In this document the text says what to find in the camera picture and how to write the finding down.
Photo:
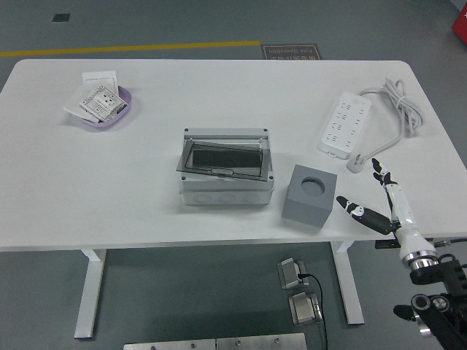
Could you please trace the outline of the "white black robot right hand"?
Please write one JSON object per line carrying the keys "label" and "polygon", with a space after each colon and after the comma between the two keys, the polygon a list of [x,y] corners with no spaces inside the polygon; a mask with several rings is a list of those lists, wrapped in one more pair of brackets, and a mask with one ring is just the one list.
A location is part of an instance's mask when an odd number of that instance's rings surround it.
{"label": "white black robot right hand", "polygon": [[401,245],[399,257],[407,267],[414,269],[414,264],[423,267],[436,265],[438,255],[433,244],[420,233],[413,211],[401,186],[393,180],[392,174],[376,158],[371,160],[374,178],[385,189],[391,210],[391,217],[349,201],[343,196],[336,198],[341,207],[357,222],[382,235],[394,233]]}

